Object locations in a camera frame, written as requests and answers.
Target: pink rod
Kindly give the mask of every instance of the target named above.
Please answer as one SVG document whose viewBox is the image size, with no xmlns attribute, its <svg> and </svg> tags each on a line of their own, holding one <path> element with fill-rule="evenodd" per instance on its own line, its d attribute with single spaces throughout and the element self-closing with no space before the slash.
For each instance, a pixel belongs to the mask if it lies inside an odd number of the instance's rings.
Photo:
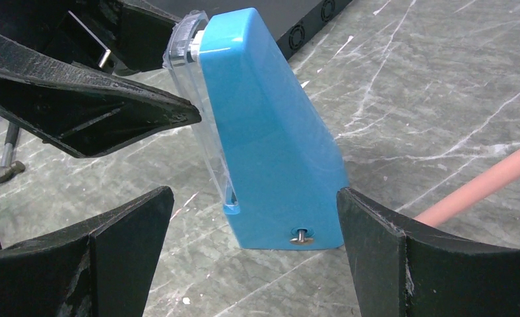
<svg viewBox="0 0 520 317">
<path fill-rule="evenodd" d="M 520 178 L 520 149 L 414 219 L 436 227 Z"/>
</svg>

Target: gray marble floor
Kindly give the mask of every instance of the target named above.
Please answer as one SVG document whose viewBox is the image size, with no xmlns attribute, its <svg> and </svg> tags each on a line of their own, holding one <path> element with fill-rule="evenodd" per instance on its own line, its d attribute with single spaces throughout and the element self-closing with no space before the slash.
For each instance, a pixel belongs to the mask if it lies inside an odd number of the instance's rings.
<svg viewBox="0 0 520 317">
<path fill-rule="evenodd" d="M 352 187 L 416 215 L 520 147 L 520 0 L 358 0 L 290 61 Z M 164 73 L 141 80 L 168 87 Z M 0 150 L 6 123 L 0 123 Z M 23 133 L 0 186 L 8 246 L 157 186 L 180 210 L 146 317 L 360 316 L 343 248 L 240 250 L 189 128 L 77 160 Z M 520 180 L 441 229 L 520 247 Z"/>
</svg>

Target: white vein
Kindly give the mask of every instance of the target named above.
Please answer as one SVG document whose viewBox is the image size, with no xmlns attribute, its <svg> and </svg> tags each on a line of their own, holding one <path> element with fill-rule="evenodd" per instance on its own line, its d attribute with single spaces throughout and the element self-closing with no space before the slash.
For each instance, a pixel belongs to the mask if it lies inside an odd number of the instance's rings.
<svg viewBox="0 0 520 317">
<path fill-rule="evenodd" d="M 458 12 L 466 9 L 467 7 L 470 7 L 474 2 L 476 2 L 476 0 L 472 0 L 472 1 L 468 2 L 466 5 L 462 6 L 460 9 L 454 11 L 454 13 L 458 13 Z"/>
<path fill-rule="evenodd" d="M 346 55 L 346 57 L 351 57 L 353 56 L 354 54 L 357 53 L 357 51 L 363 46 L 365 45 L 367 42 L 369 42 L 372 38 L 374 38 L 375 36 L 381 34 L 384 30 L 386 30 L 387 28 L 389 28 L 389 26 L 391 26 L 392 24 L 394 24 L 394 22 L 396 21 L 392 21 L 390 22 L 389 24 L 386 24 L 385 27 L 383 27 L 382 29 L 380 29 L 378 32 L 376 32 L 375 34 L 371 35 L 367 40 L 365 40 L 363 43 L 359 44 L 356 48 L 354 48 L 348 55 Z"/>
<path fill-rule="evenodd" d="M 390 3 L 390 1 L 391 0 L 386 1 L 386 3 L 380 9 L 373 11 L 373 14 L 378 15 L 382 11 L 382 9 L 384 9 L 384 7 L 386 7 Z"/>
<path fill-rule="evenodd" d="M 377 79 L 378 75 L 380 74 L 381 70 L 384 67 L 384 64 L 386 64 L 386 61 L 388 60 L 388 57 L 390 56 L 390 54 L 392 53 L 393 50 L 394 49 L 392 49 L 390 52 L 388 52 L 388 54 L 385 56 L 379 69 L 377 70 L 375 75 L 373 75 L 371 82 L 367 85 L 367 89 L 365 90 L 365 94 L 363 95 L 363 100 L 361 100 L 361 102 L 360 102 L 359 109 L 357 109 L 357 111 L 355 111 L 355 113 L 353 114 L 354 117 L 358 117 L 363 114 L 363 111 L 365 110 L 365 102 L 367 102 L 367 100 L 369 100 L 369 93 L 371 92 L 371 90 L 373 88 L 373 84 L 375 83 L 375 80 Z"/>
<path fill-rule="evenodd" d="M 264 284 L 262 285 L 261 287 L 255 289 L 254 291 L 252 291 L 252 293 L 246 295 L 245 297 L 243 297 L 242 299 L 238 300 L 236 303 L 234 303 L 233 305 L 225 308 L 224 310 L 220 311 L 219 313 L 215 314 L 213 317 L 220 317 L 220 316 L 223 316 L 225 315 L 225 313 L 227 313 L 229 310 L 233 309 L 233 307 L 239 305 L 239 303 L 247 300 L 248 298 L 250 298 L 251 296 L 253 296 L 254 294 L 260 292 L 260 291 L 263 291 L 265 290 L 266 288 L 270 287 L 271 285 L 274 285 L 275 283 L 277 283 L 279 280 L 281 280 L 282 278 L 286 277 L 287 275 L 291 274 L 292 272 L 294 272 L 296 269 L 298 269 L 301 265 L 309 262 L 309 261 L 312 261 L 316 258 L 319 258 L 320 256 L 322 256 L 322 254 L 324 254 L 324 252 L 320 252 L 318 254 L 315 254 L 314 256 L 304 260 L 303 262 L 299 263 L 296 267 L 293 267 L 292 269 L 290 269 L 289 271 L 287 271 L 286 273 L 283 273 L 280 277 L 276 278 L 275 280 L 271 281 L 270 283 L 267 283 L 267 284 Z"/>
<path fill-rule="evenodd" d="M 301 69 L 308 61 L 309 61 L 309 58 L 312 57 L 312 55 L 314 55 L 314 53 L 316 52 L 316 49 L 318 48 L 318 46 L 322 43 L 324 43 L 324 41 L 326 41 L 326 38 L 328 38 L 328 36 L 330 35 L 330 33 L 328 34 L 325 34 L 322 39 L 320 39 L 320 41 L 318 41 L 318 43 L 316 43 L 315 47 L 313 48 L 313 50 L 309 53 L 309 55 L 307 55 L 307 57 L 305 59 L 303 59 L 301 61 L 301 63 L 299 63 L 299 65 L 297 65 L 297 67 L 295 67 L 293 69 L 293 73 L 297 73 L 297 71 L 299 69 Z"/>
<path fill-rule="evenodd" d="M 351 40 L 353 40 L 353 35 L 350 35 L 348 36 L 348 40 L 344 43 L 344 45 L 342 45 L 342 47 L 340 47 L 340 49 L 336 52 L 336 54 L 334 54 L 334 57 L 336 57 L 336 55 L 340 54 L 340 52 L 347 46 L 347 44 L 349 44 L 351 42 Z"/>
<path fill-rule="evenodd" d="M 199 192 L 196 192 L 194 195 L 192 195 L 185 203 L 184 205 L 182 205 L 182 207 L 180 207 L 177 211 L 174 212 L 174 214 L 171 216 L 171 219 L 174 219 L 174 217 L 176 217 L 178 215 L 178 213 L 184 208 L 186 207 L 186 205 L 188 205 L 190 203 L 190 201 L 192 201 L 192 199 L 194 199 L 194 197 L 196 197 L 198 195 Z"/>
<path fill-rule="evenodd" d="M 398 32 L 398 30 L 402 26 L 402 23 L 404 23 L 404 20 L 406 20 L 406 17 L 408 16 L 408 13 L 410 12 L 410 9 L 416 4 L 416 2 L 417 2 L 417 0 L 412 0 L 412 3 L 410 3 L 410 6 L 406 10 L 406 14 L 404 14 L 404 17 L 402 18 L 402 20 L 400 20 L 400 23 L 398 23 L 398 26 L 396 26 L 396 29 L 394 30 L 394 32 L 392 32 L 392 35 L 390 35 L 390 41 L 388 41 L 388 44 L 386 45 L 386 47 L 384 47 L 382 55 L 384 55 L 386 50 L 388 50 L 388 47 L 390 46 L 390 43 L 392 43 L 392 41 L 394 40 L 394 35 L 396 35 L 396 32 Z"/>
<path fill-rule="evenodd" d="M 442 155 L 447 155 L 449 153 L 452 153 L 453 151 L 456 151 L 457 149 L 459 149 L 462 145 L 464 145 L 474 134 L 478 133 L 479 131 L 481 131 L 486 125 L 488 125 L 491 121 L 491 119 L 493 119 L 493 117 L 497 116 L 504 108 L 505 106 L 507 106 L 508 104 L 510 104 L 511 102 L 515 101 L 517 98 L 520 97 L 520 92 L 517 93 L 515 96 L 513 96 L 513 98 L 510 98 L 509 100 L 505 101 L 491 116 L 487 117 L 487 119 L 482 123 L 480 124 L 476 129 L 474 129 L 474 131 L 470 132 L 468 135 L 466 135 L 465 137 L 463 137 L 458 143 L 456 143 L 453 147 L 451 147 L 450 149 L 448 149 L 446 152 L 444 152 Z"/>
<path fill-rule="evenodd" d="M 508 144 L 495 144 L 495 145 L 488 145 L 488 146 L 481 146 L 481 147 L 473 147 L 469 148 L 475 151 L 480 151 L 481 153 L 475 153 L 475 154 L 450 154 L 450 155 L 430 155 L 426 157 L 418 157 L 415 155 L 402 155 L 397 157 L 379 157 L 379 158 L 372 158 L 370 160 L 367 160 L 365 163 L 372 164 L 375 162 L 387 162 L 391 160 L 413 160 L 416 162 L 425 162 L 428 160 L 439 160 L 439 159 L 450 159 L 450 158 L 463 158 L 463 159 L 488 159 L 488 158 L 496 158 L 496 157 L 502 157 L 506 155 L 510 150 L 513 148 L 520 148 L 520 142 L 512 142 Z M 360 162 L 360 159 L 353 156 L 345 156 L 344 160 L 347 161 L 355 161 Z"/>
<path fill-rule="evenodd" d="M 388 111 L 384 116 L 382 116 L 382 117 L 376 119 L 375 121 L 371 122 L 371 124 L 368 124 L 368 125 L 365 126 L 365 127 L 361 127 L 361 128 L 359 128 L 359 129 L 357 129 L 357 130 L 355 130 L 355 131 L 349 131 L 349 132 L 346 132 L 346 133 L 340 133 L 340 134 L 338 134 L 338 136 L 337 136 L 335 139 L 339 139 L 339 138 L 341 138 L 341 137 L 350 137 L 350 136 L 352 136 L 352 135 L 358 135 L 360 132 L 363 132 L 363 131 L 369 129 L 370 127 L 372 127 L 373 125 L 375 125 L 375 124 L 377 124 L 377 123 L 383 121 L 383 120 L 384 120 L 384 119 L 385 119 L 385 118 L 386 118 L 386 117 L 387 117 L 387 116 L 388 116 L 388 115 L 389 115 L 393 110 L 394 110 L 394 109 Z"/>
<path fill-rule="evenodd" d="M 406 203 L 404 204 L 402 207 L 396 209 L 396 211 L 401 211 L 403 209 L 406 209 L 407 207 L 410 207 L 411 205 L 413 205 L 414 203 L 420 201 L 423 197 L 425 197 L 428 193 L 436 190 L 439 186 L 441 186 L 442 184 L 444 184 L 446 181 L 450 180 L 452 177 L 458 175 L 458 173 L 460 173 L 466 166 L 468 166 L 471 162 L 473 162 L 475 159 L 477 159 L 477 157 L 474 157 L 474 158 L 471 158 L 468 162 L 464 163 L 464 165 L 460 166 L 456 171 L 454 171 L 454 173 L 450 174 L 447 178 L 445 178 L 444 180 L 440 181 L 438 184 L 436 184 L 435 186 L 431 187 L 428 191 L 424 192 L 422 195 L 420 195 L 419 197 L 417 197 L 416 199 L 410 201 L 409 203 Z"/>
</svg>

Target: clear plastic case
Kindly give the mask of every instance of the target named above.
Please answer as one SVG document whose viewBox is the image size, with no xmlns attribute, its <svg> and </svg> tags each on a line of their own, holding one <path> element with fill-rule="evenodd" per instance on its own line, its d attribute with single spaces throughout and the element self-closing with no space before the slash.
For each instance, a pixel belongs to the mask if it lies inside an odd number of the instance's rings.
<svg viewBox="0 0 520 317">
<path fill-rule="evenodd" d="M 192 11 L 175 26 L 163 56 L 163 68 L 169 70 L 181 97 L 200 111 L 202 122 L 192 125 L 192 131 L 222 202 L 231 206 L 237 204 L 236 196 L 199 65 L 199 42 L 208 21 L 204 11 Z"/>
</svg>

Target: screw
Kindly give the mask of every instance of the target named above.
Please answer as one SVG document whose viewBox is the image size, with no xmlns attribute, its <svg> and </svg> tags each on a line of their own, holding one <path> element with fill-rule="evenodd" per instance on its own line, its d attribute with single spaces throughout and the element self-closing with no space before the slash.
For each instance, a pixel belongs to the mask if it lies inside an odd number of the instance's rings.
<svg viewBox="0 0 520 317">
<path fill-rule="evenodd" d="M 297 233 L 299 237 L 291 239 L 291 244 L 295 244 L 296 246 L 308 246 L 314 242 L 313 238 L 307 238 L 307 230 L 299 229 Z"/>
</svg>

